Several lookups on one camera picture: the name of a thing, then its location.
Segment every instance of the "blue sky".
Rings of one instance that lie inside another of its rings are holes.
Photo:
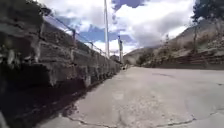
[[[79,34],[105,49],[103,0],[38,0],[55,16]],[[124,52],[161,44],[190,24],[194,0],[107,0],[111,51],[118,49],[117,36],[124,41]]]

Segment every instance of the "asphalt road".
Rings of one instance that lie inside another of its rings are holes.
[[[224,128],[224,71],[130,68],[40,128]]]

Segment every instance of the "mountain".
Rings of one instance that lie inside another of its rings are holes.
[[[194,50],[198,52],[211,49],[218,50],[223,45],[223,41],[221,41],[223,34],[223,21],[202,20],[198,25],[187,28],[176,38],[166,43],[164,42],[163,45],[145,47],[126,54],[124,56],[124,62],[126,64],[142,66],[152,60],[184,56]]]

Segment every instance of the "white cloud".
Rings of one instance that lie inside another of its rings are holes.
[[[78,32],[88,32],[91,27],[104,28],[104,0],[38,0],[55,10],[59,16],[70,19]],[[109,31],[128,35],[137,47],[161,43],[166,34],[177,36],[188,27],[193,15],[195,0],[142,0],[141,6],[127,5],[115,11],[114,0],[107,0]],[[95,43],[105,49],[104,43]],[[128,52],[134,46],[126,45]],[[111,50],[118,49],[117,41],[110,42]]]
[[[137,8],[123,5],[115,13],[116,25],[124,29],[121,35],[131,36],[139,45],[156,45],[170,31],[188,26],[193,3],[194,0],[146,0]]]
[[[72,19],[71,25],[80,31],[88,31],[90,26],[104,28],[104,0],[37,0],[56,11],[58,15]],[[114,4],[107,0],[108,22],[112,26]]]
[[[110,54],[116,52],[116,55],[118,55],[118,51],[119,51],[118,41],[117,40],[112,40],[112,41],[109,42],[109,44],[110,44]],[[129,45],[129,44],[131,44],[131,43],[123,44],[123,53],[124,54],[129,53],[136,48],[136,46]],[[104,42],[96,41],[94,43],[94,45],[105,52],[105,43]]]

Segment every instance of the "utility pole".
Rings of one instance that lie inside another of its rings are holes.
[[[104,22],[105,22],[105,51],[107,58],[110,58],[110,44],[108,38],[108,17],[107,17],[107,0],[104,0]]]
[[[119,45],[119,52],[120,52],[120,62],[123,63],[123,44],[122,44],[122,40],[121,40],[121,37],[118,36],[118,45]]]

